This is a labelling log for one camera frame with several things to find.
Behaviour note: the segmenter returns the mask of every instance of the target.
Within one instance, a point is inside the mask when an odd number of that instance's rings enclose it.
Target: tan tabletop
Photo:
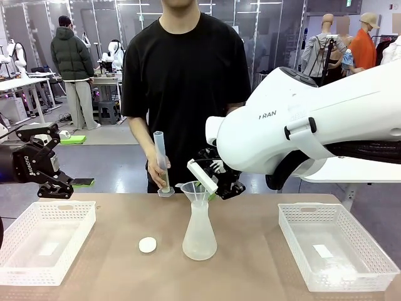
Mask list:
[[[60,287],[0,287],[0,300],[400,301],[401,278],[386,293],[310,293],[278,225],[279,203],[337,203],[322,194],[243,195],[215,200],[218,244],[207,261],[182,252],[190,217],[184,195],[74,194],[96,201],[96,223]],[[157,249],[143,255],[141,238]]]

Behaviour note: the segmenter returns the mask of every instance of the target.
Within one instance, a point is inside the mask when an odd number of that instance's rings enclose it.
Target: white funnel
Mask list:
[[[198,181],[188,182],[185,184],[178,184],[182,192],[185,193],[189,201],[192,203],[208,202],[211,195],[203,185],[198,184]]]

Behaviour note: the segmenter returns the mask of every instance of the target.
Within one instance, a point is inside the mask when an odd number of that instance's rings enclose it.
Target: man's hand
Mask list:
[[[157,155],[156,155],[156,150],[153,150],[150,152],[150,154],[147,154],[147,159],[148,159],[148,172],[150,176],[152,177],[153,181],[156,183],[156,185],[162,189],[163,187],[166,187],[167,183],[165,182],[165,171],[157,165]],[[166,157],[167,160],[167,168],[170,168],[170,161],[169,158]]]

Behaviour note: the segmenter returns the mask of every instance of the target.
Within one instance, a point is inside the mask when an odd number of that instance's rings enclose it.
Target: green puffer jacket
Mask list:
[[[95,74],[88,49],[67,27],[57,28],[51,42],[51,58],[64,80],[84,80]]]

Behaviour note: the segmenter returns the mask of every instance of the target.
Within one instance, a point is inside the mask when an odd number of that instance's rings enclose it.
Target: gray floor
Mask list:
[[[139,145],[74,145],[58,146],[56,153],[61,169],[71,177],[94,177],[93,187],[81,193],[145,193],[147,187],[145,156]],[[274,193],[266,187],[263,175],[242,174],[246,193]],[[291,178],[284,193],[298,193],[300,180]],[[17,217],[36,201],[36,184],[0,186],[0,213]],[[302,182],[301,193],[328,193],[344,197],[344,185]],[[352,213],[401,267],[401,186],[375,184],[363,186],[357,194]],[[12,220],[4,219],[5,227]]]
[[[57,122],[62,115],[65,115],[69,112],[68,106],[66,104],[67,100],[64,98],[58,98],[61,100],[63,104],[61,104],[60,108],[56,110],[50,111],[44,114],[44,121],[46,122]],[[31,124],[33,122],[40,123],[39,117],[33,118],[25,122],[24,124]],[[71,132],[74,129],[74,126],[70,125],[70,123],[59,123],[62,130],[67,130]],[[86,141],[85,145],[135,145],[138,142],[135,140],[133,135],[131,134],[130,128],[128,126],[127,120],[124,121],[120,125],[102,125],[99,129],[96,130],[79,130],[75,132],[75,135],[85,135]]]

